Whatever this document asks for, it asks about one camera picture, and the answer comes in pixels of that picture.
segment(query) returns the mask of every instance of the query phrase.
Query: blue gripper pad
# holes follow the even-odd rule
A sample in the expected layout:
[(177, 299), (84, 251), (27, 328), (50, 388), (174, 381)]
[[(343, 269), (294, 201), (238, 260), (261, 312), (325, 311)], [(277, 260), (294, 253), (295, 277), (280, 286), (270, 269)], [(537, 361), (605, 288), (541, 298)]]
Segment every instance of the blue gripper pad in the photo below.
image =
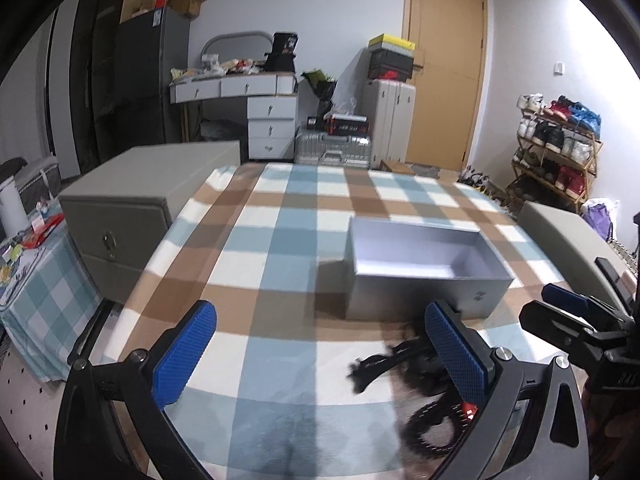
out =
[(545, 303), (558, 307), (574, 316), (586, 317), (589, 315), (589, 303), (587, 299), (561, 286), (548, 283), (542, 287), (540, 296)]
[(201, 303), (154, 368), (151, 393), (161, 410), (178, 400), (216, 331), (216, 308)]
[(462, 399), (482, 408), (486, 403), (488, 373), (465, 337), (436, 303), (427, 306), (424, 326)]

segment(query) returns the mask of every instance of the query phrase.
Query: yellow lid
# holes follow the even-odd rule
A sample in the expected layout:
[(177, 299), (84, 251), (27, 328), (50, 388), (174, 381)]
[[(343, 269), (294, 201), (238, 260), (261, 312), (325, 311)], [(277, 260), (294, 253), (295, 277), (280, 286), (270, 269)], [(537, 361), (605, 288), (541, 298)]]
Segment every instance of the yellow lid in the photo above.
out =
[(369, 41), (369, 46), (376, 43), (393, 43), (394, 45), (408, 48), (409, 50), (415, 50), (415, 43), (413, 41), (403, 40), (402, 38), (396, 38), (390, 34), (380, 34)]

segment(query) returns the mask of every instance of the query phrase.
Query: table with checkered cloth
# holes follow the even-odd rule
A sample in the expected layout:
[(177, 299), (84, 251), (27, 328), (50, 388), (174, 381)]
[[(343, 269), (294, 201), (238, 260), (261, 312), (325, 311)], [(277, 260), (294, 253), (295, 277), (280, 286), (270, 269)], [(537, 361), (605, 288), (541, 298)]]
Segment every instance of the table with checkered cloth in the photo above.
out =
[[(52, 213), (60, 212), (55, 203)], [(39, 381), (66, 380), (66, 358), (94, 314), (100, 297), (63, 221), (42, 245), (44, 254), (7, 306), (4, 325)]]
[(104, 362), (149, 348), (198, 298), (218, 328), (180, 399), (166, 408), (217, 480), (425, 478), (399, 430), (426, 403), (392, 371), (355, 395), (349, 364), (386, 351), (402, 326), (340, 319), (350, 217), (482, 230), (516, 279), (469, 325), (521, 360), (558, 350), (518, 325), (523, 304), (562, 277), (485, 196), (437, 180), (290, 164), (216, 170), (146, 266)]

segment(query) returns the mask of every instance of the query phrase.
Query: wooden door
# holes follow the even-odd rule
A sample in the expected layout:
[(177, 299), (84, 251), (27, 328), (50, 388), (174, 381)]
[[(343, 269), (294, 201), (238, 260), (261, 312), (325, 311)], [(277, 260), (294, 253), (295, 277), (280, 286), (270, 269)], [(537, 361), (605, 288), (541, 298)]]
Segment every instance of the wooden door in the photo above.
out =
[(406, 0), (406, 36), (416, 43), (415, 62), (424, 64), (411, 81), (416, 102), (407, 161), (454, 171), (466, 162), (484, 69), (484, 1)]

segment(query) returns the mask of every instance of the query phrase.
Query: bed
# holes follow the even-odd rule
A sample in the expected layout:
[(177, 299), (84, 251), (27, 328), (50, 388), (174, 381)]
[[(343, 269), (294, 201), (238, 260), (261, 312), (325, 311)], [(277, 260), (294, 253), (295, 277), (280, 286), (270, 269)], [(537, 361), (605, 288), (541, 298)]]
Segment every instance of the bed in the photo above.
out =
[[(414, 456), (399, 429), (426, 400), (393, 372), (355, 395), (356, 358), (402, 339), (400, 324), (353, 322), (344, 309), (351, 216), (482, 230), (516, 279), (494, 313), (467, 324), (521, 360), (559, 351), (522, 331), (523, 304), (562, 276), (487, 197), (418, 176), (291, 164), (213, 172), (146, 266), (102, 362), (149, 348), (195, 300), (218, 327), (166, 414), (220, 479), (423, 478), (437, 461)], [(154, 474), (152, 464), (144, 470)]]

